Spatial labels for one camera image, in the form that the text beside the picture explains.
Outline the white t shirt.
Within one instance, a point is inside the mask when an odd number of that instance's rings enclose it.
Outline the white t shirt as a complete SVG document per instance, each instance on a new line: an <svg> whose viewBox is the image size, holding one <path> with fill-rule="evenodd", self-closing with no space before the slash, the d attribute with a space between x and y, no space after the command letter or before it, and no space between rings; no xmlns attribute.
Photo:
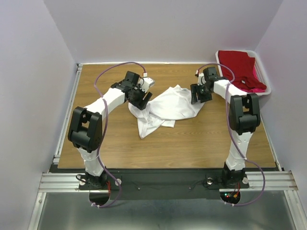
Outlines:
<svg viewBox="0 0 307 230"><path fill-rule="evenodd" d="M177 120L196 117L203 106L204 103L200 102L191 104L191 91L180 85L169 87L150 100L143 110L128 104L130 112L137 118L141 139L156 131L160 126L173 128Z"/></svg>

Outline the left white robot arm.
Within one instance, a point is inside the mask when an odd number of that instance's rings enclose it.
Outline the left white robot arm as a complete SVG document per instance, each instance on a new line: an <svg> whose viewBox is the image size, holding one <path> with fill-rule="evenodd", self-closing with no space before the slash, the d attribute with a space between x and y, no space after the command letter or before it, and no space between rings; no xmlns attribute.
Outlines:
<svg viewBox="0 0 307 230"><path fill-rule="evenodd" d="M99 159L109 114L118 106L129 102L143 110L152 93L155 81L146 75L127 71L123 80L110 86L105 94L86 107L76 107L72 112L68 140L79 151L85 166L85 176L78 176L81 185L101 189L108 175Z"/></svg>

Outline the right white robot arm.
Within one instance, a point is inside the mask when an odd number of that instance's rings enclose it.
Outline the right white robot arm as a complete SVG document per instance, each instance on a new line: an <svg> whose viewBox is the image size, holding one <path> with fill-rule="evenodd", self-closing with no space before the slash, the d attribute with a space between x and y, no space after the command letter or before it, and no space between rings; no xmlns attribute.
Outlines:
<svg viewBox="0 0 307 230"><path fill-rule="evenodd" d="M218 75L216 68L208 67L196 71L197 83L191 84L191 103L212 100L215 93L225 99L227 129L231 138L228 157L221 174L221 183L226 187L246 181L245 162L249 141L260 125L259 97L237 88L231 81Z"/></svg>

